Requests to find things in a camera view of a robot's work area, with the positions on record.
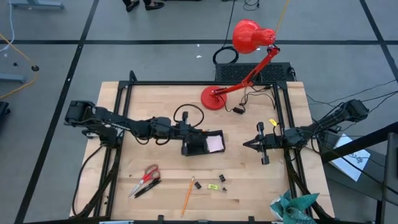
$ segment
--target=pencil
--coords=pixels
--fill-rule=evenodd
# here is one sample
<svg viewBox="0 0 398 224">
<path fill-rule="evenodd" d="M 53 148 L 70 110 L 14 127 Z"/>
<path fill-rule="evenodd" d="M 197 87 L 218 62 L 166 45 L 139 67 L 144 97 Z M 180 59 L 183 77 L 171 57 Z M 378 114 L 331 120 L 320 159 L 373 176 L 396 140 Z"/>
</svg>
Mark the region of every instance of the pencil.
<svg viewBox="0 0 398 224">
<path fill-rule="evenodd" d="M 182 208 L 182 211 L 181 211 L 181 218 L 182 218 L 182 216 L 184 215 L 185 208 L 187 207 L 189 195 L 191 194 L 192 185 L 193 185 L 193 181 L 194 181 L 194 180 L 195 180 L 195 177 L 192 177 L 191 184 L 189 185 L 189 190 L 188 190 L 187 196 L 185 197 L 184 207 Z"/>
</svg>

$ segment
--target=small yellow object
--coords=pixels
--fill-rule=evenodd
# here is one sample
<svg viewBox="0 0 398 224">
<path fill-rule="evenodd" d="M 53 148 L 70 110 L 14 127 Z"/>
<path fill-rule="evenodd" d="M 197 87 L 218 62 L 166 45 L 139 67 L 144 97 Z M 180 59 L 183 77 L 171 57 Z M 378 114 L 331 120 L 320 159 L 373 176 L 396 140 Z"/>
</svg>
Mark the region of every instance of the small yellow object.
<svg viewBox="0 0 398 224">
<path fill-rule="evenodd" d="M 275 127 L 278 125 L 278 123 L 276 123 L 274 119 L 270 119 L 269 122 L 271 122 L 271 124 L 274 125 Z"/>
<path fill-rule="evenodd" d="M 218 186 L 218 185 L 215 185 L 215 184 L 209 184 L 209 185 L 207 186 L 207 189 L 212 189 L 212 190 L 218 190 L 218 188 L 219 188 L 219 186 Z"/>
</svg>

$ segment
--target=yellow cable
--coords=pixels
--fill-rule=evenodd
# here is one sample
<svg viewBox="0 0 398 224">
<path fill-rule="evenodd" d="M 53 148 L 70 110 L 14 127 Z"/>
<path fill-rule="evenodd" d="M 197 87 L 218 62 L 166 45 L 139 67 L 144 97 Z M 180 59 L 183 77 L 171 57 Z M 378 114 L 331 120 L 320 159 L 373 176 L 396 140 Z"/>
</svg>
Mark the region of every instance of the yellow cable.
<svg viewBox="0 0 398 224">
<path fill-rule="evenodd" d="M 18 50 L 18 49 L 17 49 L 12 43 L 10 43 L 1 33 L 0 33 L 0 37 L 1 37 L 3 40 L 5 40 L 5 41 L 7 42 L 7 44 L 9 44 L 16 52 L 20 53 L 20 54 L 28 61 L 28 63 L 30 64 L 31 67 L 36 66 L 34 63 L 32 63 L 32 62 L 30 61 L 29 57 L 27 57 L 23 52 L 21 52 L 20 50 Z M 15 93 L 15 92 L 21 90 L 21 89 L 23 89 L 23 88 L 25 88 L 25 87 L 27 87 L 27 86 L 33 84 L 33 83 L 38 79 L 38 77 L 39 77 L 39 73 L 34 71 L 34 77 L 33 77 L 32 81 L 30 81 L 29 83 L 26 83 L 25 85 L 20 86 L 19 88 L 16 88 L 15 90 L 12 90 L 11 92 L 9 92 L 9 93 L 7 93 L 7 94 L 5 94 L 5 95 L 3 95 L 3 96 L 0 96 L 0 99 L 3 99 L 3 98 L 5 98 L 5 97 L 7 97 L 7 96 L 9 96 L 9 95 L 11 95 L 11 94 L 13 94 L 13 93 Z"/>
<path fill-rule="evenodd" d="M 285 11 L 286 11 L 287 5 L 289 4 L 289 1 L 290 0 L 286 0 L 285 6 L 284 6 L 284 10 L 282 11 L 282 14 L 279 17 L 279 22 L 278 22 L 278 25 L 276 26 L 276 29 L 275 29 L 275 35 L 276 35 L 276 33 L 278 33 L 278 29 L 279 29 L 280 23 L 282 22 L 282 19 L 285 16 Z"/>
</svg>

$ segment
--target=gray floor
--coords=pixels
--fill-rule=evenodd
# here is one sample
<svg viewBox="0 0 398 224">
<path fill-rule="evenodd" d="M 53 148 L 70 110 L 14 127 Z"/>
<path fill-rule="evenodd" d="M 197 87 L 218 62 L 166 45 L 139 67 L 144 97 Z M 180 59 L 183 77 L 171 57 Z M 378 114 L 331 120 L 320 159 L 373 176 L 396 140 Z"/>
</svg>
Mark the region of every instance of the gray floor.
<svg viewBox="0 0 398 224">
<path fill-rule="evenodd" d="M 0 0 L 0 32 L 10 37 L 6 2 Z M 16 39 L 79 40 L 93 0 L 63 2 L 64 11 L 15 8 Z M 398 2 L 366 2 L 383 38 L 398 40 L 397 25 L 392 22 L 398 19 Z M 219 0 L 171 1 L 161 10 L 147 12 L 141 3 L 138 9 L 126 13 L 121 1 L 99 0 L 87 40 L 220 40 L 225 37 L 231 5 L 231 2 Z M 261 0 L 261 8 L 249 12 L 242 9 L 243 0 L 239 0 L 232 26 L 248 18 L 274 28 L 283 5 L 284 1 Z M 291 1 L 277 38 L 377 40 L 357 0 Z M 17 47 L 40 66 L 40 78 L 34 85 L 6 98 L 12 113 L 0 132 L 2 223 L 15 220 L 77 45 L 17 44 Z M 211 58 L 220 47 L 220 44 L 85 45 L 25 221 L 63 219 L 69 215 L 86 144 L 80 130 L 62 123 L 70 100 L 96 101 L 101 82 L 127 79 L 130 70 L 135 71 L 139 80 L 213 80 L 215 67 Z M 281 53 L 274 61 L 290 62 L 298 80 L 304 82 L 307 93 L 316 100 L 331 101 L 395 79 L 380 45 L 291 44 L 279 47 Z M 398 46 L 389 45 L 388 49 L 398 60 Z M 19 73 L 30 79 L 31 70 L 21 56 L 12 50 L 5 53 L 7 55 L 0 54 L 1 72 Z M 265 54 L 265 49 L 261 48 L 253 54 L 240 56 L 239 62 L 259 62 Z M 223 52 L 219 61 L 227 62 L 231 57 Z M 18 63 L 17 67 L 13 66 L 14 62 Z M 18 86 L 18 83 L 0 82 L 0 95 Z M 356 98 L 372 98 L 397 87 L 394 82 Z M 379 102 L 369 101 L 366 106 L 373 108 Z M 368 119 L 349 128 L 346 134 L 367 134 L 397 121 L 397 105 L 396 95 Z M 310 109 L 315 119 L 330 110 L 325 105 L 311 105 Z M 385 153 L 385 148 L 385 144 L 380 144 L 372 149 Z M 328 184 L 338 218 L 358 222 L 374 219 L 376 201 L 334 182 Z M 388 209 L 398 211 L 393 206 Z M 386 223 L 395 223 L 393 218 Z"/>
</svg>

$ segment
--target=lamp shade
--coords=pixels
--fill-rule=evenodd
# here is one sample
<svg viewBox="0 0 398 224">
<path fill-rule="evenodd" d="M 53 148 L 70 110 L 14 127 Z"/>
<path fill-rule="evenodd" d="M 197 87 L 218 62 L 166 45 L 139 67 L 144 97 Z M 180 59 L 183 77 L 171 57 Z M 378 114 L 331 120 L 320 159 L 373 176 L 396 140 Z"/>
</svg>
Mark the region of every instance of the lamp shade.
<svg viewBox="0 0 398 224">
<path fill-rule="evenodd" d="M 232 34 L 232 44 L 241 54 L 251 53 L 259 46 L 272 45 L 274 42 L 275 32 L 272 29 L 261 28 L 249 19 L 239 21 Z"/>
</svg>

